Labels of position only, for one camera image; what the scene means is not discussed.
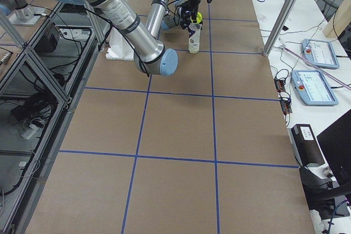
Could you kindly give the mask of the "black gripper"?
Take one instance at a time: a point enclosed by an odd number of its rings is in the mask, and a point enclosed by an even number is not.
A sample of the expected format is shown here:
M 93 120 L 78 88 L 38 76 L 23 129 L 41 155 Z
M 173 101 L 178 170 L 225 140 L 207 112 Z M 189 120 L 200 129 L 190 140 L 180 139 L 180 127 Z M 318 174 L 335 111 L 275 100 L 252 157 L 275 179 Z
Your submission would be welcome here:
M 200 0 L 188 0 L 187 5 L 189 8 L 198 8 Z
M 192 18 L 194 19 L 198 12 L 198 7 L 181 7 L 179 10 L 180 26 L 182 30 L 189 30 L 189 25 Z M 197 23 L 197 28 L 201 30 L 203 27 L 203 21 Z

